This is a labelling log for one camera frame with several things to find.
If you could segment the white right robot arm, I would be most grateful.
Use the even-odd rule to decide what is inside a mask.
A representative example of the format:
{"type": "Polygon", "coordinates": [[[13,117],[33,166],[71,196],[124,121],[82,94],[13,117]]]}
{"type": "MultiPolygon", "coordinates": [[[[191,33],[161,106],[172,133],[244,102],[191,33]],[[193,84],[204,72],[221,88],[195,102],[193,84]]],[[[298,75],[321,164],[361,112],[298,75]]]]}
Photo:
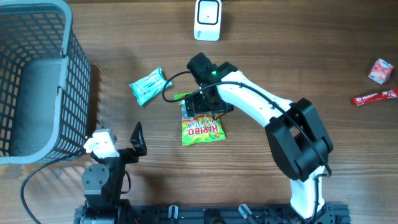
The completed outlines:
{"type": "Polygon", "coordinates": [[[274,162],[290,179],[290,205],[309,223],[324,206],[322,177],[331,176],[328,155],[333,143],[315,106],[305,98],[293,102],[251,82],[229,62],[213,64],[199,53],[187,63],[199,90],[186,96],[189,115],[212,116],[241,109],[265,130],[274,162]]]}

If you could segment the Haribo gummy bag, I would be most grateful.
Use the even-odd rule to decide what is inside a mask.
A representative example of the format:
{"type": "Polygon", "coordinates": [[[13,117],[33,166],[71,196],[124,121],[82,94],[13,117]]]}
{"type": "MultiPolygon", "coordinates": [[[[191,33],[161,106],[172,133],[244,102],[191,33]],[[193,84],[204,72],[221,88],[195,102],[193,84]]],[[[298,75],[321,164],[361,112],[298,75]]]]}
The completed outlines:
{"type": "Polygon", "coordinates": [[[178,105],[182,114],[183,146],[226,139],[218,114],[215,114],[215,118],[208,112],[190,116],[187,112],[188,104],[185,100],[179,101],[178,105]]]}

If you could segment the red small candy packet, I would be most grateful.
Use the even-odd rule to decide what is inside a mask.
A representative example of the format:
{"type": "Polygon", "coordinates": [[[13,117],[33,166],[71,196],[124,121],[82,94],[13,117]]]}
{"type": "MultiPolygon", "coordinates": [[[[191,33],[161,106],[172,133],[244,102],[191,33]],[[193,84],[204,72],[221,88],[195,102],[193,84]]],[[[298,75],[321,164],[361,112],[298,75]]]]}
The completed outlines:
{"type": "Polygon", "coordinates": [[[374,65],[368,75],[368,78],[370,78],[371,80],[375,81],[376,83],[382,85],[388,81],[393,69],[394,69],[394,66],[392,64],[379,58],[374,63],[374,65]]]}

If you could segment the red Nescafe stick sachet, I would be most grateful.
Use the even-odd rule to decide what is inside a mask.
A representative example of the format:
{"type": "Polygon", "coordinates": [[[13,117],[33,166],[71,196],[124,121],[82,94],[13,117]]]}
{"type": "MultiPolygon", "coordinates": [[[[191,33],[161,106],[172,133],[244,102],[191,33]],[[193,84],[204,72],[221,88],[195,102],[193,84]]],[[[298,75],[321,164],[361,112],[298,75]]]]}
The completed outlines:
{"type": "Polygon", "coordinates": [[[389,98],[397,98],[396,88],[387,91],[382,91],[379,93],[372,93],[370,95],[357,96],[352,99],[352,102],[356,106],[361,106],[374,101],[387,100],[389,98]]]}

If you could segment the teal tissue pack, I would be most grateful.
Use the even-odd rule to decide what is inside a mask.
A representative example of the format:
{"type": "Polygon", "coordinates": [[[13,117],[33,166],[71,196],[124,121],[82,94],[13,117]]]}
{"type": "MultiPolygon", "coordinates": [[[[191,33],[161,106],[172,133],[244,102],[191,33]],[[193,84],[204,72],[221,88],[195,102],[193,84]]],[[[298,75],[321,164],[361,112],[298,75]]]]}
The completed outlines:
{"type": "Polygon", "coordinates": [[[129,87],[132,89],[138,104],[144,106],[149,100],[158,95],[164,89],[165,85],[167,88],[172,85],[172,82],[166,82],[162,74],[162,69],[158,67],[147,76],[134,83],[130,83],[129,87]]]}

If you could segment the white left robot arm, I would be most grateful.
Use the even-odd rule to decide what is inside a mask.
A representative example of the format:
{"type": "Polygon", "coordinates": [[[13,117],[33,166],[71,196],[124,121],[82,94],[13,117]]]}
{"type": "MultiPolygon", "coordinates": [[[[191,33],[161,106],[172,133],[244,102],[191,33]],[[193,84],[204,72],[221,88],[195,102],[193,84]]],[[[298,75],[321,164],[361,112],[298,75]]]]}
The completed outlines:
{"type": "Polygon", "coordinates": [[[102,127],[83,145],[96,164],[86,168],[82,175],[85,203],[75,209],[73,222],[76,224],[140,222],[130,201],[121,195],[129,192],[122,190],[125,177],[131,185],[126,165],[139,162],[139,157],[147,154],[142,124],[137,122],[131,134],[132,147],[116,149],[116,140],[112,129],[102,127]]]}

